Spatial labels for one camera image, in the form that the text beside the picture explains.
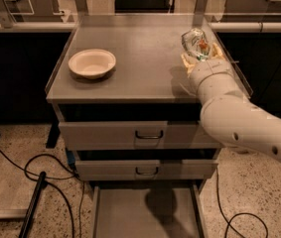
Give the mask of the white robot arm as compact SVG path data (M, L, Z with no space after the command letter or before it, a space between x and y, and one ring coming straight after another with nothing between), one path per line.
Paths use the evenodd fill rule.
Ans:
M181 59L202 104L204 130L227 147L257 151L281 162L281 119L250 102L221 48L213 45L211 57L204 61L186 54Z

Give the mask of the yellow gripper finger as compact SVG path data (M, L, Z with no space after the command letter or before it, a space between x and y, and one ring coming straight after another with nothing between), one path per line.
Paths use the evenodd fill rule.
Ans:
M187 55L186 53L181 54L181 59L184 64L184 67L186 68L187 75L190 75L195 69L196 65L199 63L196 58L193 58Z
M217 43L212 44L211 57L213 59L225 60L225 56L223 54L223 51Z

